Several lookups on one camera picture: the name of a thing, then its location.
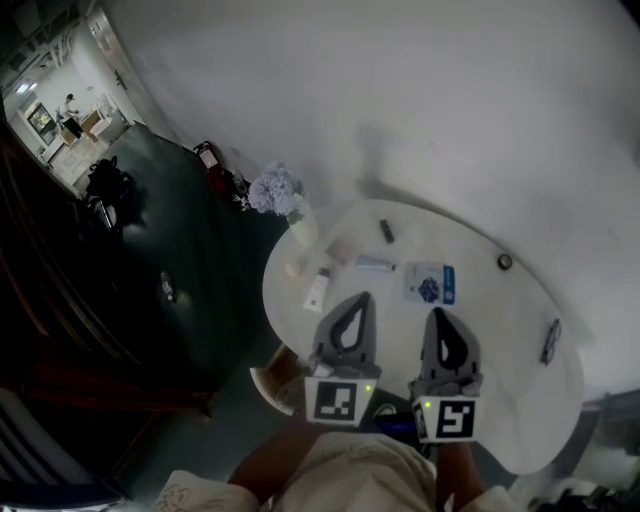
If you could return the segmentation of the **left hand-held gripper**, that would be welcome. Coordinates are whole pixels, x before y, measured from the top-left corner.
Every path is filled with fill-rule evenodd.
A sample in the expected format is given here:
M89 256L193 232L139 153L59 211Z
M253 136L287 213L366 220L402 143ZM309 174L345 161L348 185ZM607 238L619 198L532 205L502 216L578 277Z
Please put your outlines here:
M360 425L381 376L376 338L376 303L369 292L343 300L320 321L311 375L304 380L309 423Z

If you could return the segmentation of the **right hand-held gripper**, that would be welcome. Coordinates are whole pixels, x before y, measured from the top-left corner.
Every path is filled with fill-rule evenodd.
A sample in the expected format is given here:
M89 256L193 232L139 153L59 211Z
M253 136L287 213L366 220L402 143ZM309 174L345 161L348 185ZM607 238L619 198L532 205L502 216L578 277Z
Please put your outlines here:
M412 413L421 444L474 441L481 412L480 349L476 337L454 314L440 307L424 330L421 375L409 384Z

